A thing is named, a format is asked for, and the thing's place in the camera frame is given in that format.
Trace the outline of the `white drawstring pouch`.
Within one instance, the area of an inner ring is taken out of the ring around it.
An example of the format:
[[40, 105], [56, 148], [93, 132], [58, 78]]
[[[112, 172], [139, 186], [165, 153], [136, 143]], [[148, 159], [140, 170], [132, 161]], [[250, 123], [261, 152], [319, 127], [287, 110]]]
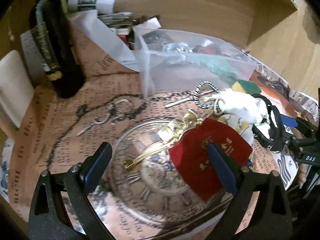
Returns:
[[213, 94], [217, 120], [234, 129], [250, 146], [254, 143], [253, 126], [269, 118], [263, 99], [233, 90]]

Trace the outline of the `green striped cloth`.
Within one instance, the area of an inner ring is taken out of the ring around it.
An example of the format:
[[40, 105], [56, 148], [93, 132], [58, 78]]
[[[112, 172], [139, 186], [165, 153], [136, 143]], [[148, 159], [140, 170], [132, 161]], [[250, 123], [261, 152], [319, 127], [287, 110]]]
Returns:
[[210, 72], [217, 75], [221, 81], [229, 86], [232, 86], [236, 81], [238, 81], [238, 76], [234, 72], [233, 67], [224, 59], [204, 59], [202, 61]]

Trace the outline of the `red velvet pouch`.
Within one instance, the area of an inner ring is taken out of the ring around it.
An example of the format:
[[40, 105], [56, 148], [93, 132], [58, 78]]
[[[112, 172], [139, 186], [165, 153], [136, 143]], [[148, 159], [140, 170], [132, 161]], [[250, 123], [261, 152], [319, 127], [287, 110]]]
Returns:
[[187, 131], [169, 155], [184, 182], [203, 201], [221, 189], [235, 194], [236, 173], [248, 163], [252, 147], [230, 126], [206, 119]]

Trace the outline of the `black and white mask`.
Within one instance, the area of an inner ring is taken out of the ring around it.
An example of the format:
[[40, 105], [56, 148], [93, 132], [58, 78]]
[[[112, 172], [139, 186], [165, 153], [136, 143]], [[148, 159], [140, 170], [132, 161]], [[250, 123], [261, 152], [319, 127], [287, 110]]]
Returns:
[[285, 133], [285, 127], [280, 117], [280, 113], [276, 106], [272, 105], [271, 101], [263, 95], [253, 94], [255, 99], [261, 99], [266, 105], [267, 117], [263, 117], [262, 124], [268, 124], [269, 130], [267, 138], [258, 128], [253, 125], [254, 138], [259, 141], [260, 145], [264, 148], [273, 151], [281, 152], [285, 143], [283, 142], [283, 135]]

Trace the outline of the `yellow green sponge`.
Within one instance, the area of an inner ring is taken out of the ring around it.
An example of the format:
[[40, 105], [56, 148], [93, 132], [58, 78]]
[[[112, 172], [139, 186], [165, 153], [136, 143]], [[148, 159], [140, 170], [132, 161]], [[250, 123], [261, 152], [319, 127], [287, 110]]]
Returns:
[[258, 85], [251, 81], [238, 80], [232, 85], [232, 90], [246, 94], [260, 94], [261, 89]]

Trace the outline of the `vintage print table mat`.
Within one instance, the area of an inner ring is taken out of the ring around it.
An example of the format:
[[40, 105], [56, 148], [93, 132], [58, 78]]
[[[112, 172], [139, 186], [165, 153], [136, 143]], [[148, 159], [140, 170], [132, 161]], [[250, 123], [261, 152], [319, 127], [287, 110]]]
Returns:
[[[141, 74], [115, 63], [78, 28], [72, 27], [71, 33], [87, 80], [70, 99], [59, 98], [51, 88], [36, 88], [11, 156], [12, 207], [29, 223], [41, 172], [65, 173], [81, 166], [108, 142], [112, 158], [87, 198], [113, 239], [208, 239], [233, 195], [221, 189], [203, 201], [176, 170], [169, 149], [204, 120], [217, 120], [211, 96], [231, 89], [202, 81], [194, 90], [145, 97]], [[312, 124], [319, 119], [318, 105], [288, 87], [261, 95], [282, 115]], [[284, 143], [286, 133], [303, 138], [295, 128], [283, 126]], [[285, 157], [298, 166], [287, 145], [273, 152], [254, 138], [251, 147], [244, 166], [263, 174], [276, 170], [285, 188], [290, 180]], [[61, 195], [73, 228], [83, 233], [68, 194]], [[253, 193], [238, 232], [249, 225], [258, 196]]]

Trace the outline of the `beige thermos mug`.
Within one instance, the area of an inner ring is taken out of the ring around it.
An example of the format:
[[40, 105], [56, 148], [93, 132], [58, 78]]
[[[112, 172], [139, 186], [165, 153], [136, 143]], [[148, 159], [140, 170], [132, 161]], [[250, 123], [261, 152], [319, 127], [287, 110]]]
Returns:
[[34, 96], [34, 88], [18, 51], [1, 59], [1, 110], [19, 128]]

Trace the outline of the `clear plastic storage box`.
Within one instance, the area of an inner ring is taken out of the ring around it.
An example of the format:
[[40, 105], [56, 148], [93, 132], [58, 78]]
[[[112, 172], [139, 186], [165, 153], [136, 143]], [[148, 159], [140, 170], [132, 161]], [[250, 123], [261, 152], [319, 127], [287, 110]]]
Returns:
[[229, 88], [202, 64], [204, 59], [224, 59], [239, 80], [249, 80], [257, 63], [220, 38], [180, 30], [135, 30], [135, 57], [145, 97], [156, 93], [194, 90], [202, 81], [218, 89]]

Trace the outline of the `small white cardboard box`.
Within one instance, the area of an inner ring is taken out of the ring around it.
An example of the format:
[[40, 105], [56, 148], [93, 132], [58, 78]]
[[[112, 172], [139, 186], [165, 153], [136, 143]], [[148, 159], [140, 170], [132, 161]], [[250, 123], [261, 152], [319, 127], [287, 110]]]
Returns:
[[145, 22], [135, 26], [134, 30], [155, 30], [160, 29], [162, 26], [156, 17], [150, 18]]

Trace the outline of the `dark wine bottle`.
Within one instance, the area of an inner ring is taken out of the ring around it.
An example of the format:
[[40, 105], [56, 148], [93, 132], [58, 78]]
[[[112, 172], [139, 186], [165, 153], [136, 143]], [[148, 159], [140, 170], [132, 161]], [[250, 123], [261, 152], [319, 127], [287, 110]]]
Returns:
[[29, 14], [36, 46], [44, 59], [43, 69], [57, 95], [73, 97], [85, 83], [75, 59], [68, 21], [60, 0], [36, 0]]

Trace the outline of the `rolled newspaper stack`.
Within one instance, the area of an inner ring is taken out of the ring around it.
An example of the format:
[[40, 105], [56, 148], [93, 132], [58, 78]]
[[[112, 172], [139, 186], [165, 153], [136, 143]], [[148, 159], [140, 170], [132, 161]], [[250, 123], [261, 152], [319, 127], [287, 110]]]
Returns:
[[96, 10], [98, 19], [110, 28], [132, 25], [133, 13], [114, 12], [116, 0], [61, 0], [65, 12], [76, 13]]

